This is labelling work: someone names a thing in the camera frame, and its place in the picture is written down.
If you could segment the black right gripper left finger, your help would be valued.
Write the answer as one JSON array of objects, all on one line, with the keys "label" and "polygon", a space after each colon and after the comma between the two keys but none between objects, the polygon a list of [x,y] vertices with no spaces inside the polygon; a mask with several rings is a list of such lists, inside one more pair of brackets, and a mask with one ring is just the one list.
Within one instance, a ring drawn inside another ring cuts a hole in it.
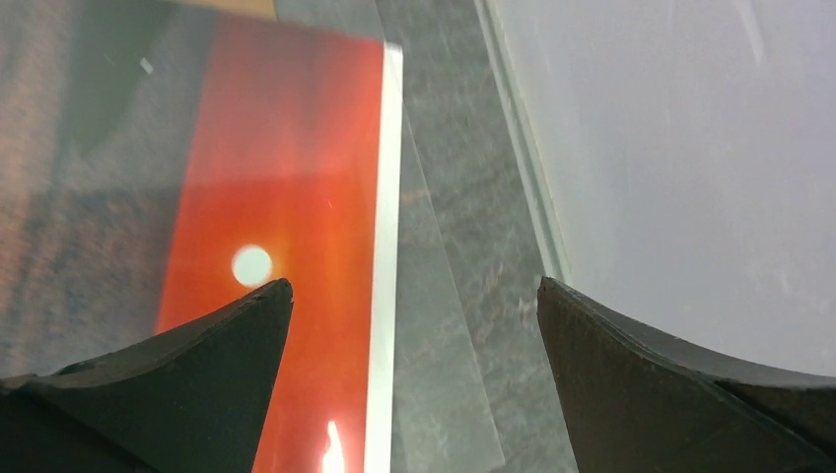
[{"label": "black right gripper left finger", "polygon": [[5,472],[247,472],[293,308],[280,279],[50,375],[1,382]]}]

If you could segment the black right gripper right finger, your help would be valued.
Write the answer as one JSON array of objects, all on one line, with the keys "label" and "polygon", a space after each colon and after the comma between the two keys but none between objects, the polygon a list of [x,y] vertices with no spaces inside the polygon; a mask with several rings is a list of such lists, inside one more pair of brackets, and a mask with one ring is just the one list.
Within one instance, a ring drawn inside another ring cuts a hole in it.
[{"label": "black right gripper right finger", "polygon": [[730,357],[546,277],[537,320],[583,472],[831,472],[835,380]]}]

